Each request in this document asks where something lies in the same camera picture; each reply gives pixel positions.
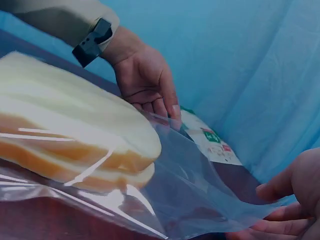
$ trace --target label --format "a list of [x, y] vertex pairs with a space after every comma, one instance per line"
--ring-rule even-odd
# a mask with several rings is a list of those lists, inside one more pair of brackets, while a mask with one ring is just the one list
[[231, 147], [192, 110], [181, 107], [181, 117], [183, 129], [209, 161], [242, 166]]

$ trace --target table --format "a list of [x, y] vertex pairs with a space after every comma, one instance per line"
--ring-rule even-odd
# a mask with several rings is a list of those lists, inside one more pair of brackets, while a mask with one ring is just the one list
[[[0, 57], [19, 51], [33, 55], [76, 75], [115, 95], [120, 91], [112, 82], [44, 51], [18, 37], [0, 30]], [[121, 228], [52, 198], [35, 198], [19, 202], [0, 202], [1, 240], [155, 240], [155, 238]], [[204, 235], [197, 240], [221, 239]]]

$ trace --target fingernail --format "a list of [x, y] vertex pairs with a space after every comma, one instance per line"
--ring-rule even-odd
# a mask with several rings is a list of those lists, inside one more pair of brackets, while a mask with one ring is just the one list
[[261, 185], [259, 185], [259, 186], [256, 187], [255, 191], [256, 191], [256, 192], [260, 192], [260, 191], [261, 191], [262, 189], [264, 189], [266, 186], [267, 186], [266, 183], [261, 184]]
[[173, 105], [172, 106], [172, 111], [173, 111], [173, 115], [175, 117], [180, 116], [181, 112], [180, 112], [180, 106], [179, 105]]

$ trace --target human hand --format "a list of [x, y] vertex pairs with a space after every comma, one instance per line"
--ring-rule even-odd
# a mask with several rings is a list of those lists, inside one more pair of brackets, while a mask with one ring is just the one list
[[227, 233], [229, 240], [320, 239], [320, 148], [300, 154], [257, 194], [273, 202], [295, 194], [299, 203], [281, 207], [266, 219], [241, 232]]
[[112, 65], [126, 101], [138, 110], [181, 122], [172, 73], [160, 52], [119, 27], [102, 57]]

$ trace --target plastic bag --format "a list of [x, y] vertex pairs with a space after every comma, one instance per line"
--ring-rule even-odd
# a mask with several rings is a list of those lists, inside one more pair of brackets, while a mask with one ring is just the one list
[[281, 204], [251, 199], [241, 165], [209, 161], [186, 131], [78, 76], [17, 52], [0, 73], [0, 201], [57, 198], [160, 239], [239, 231]]

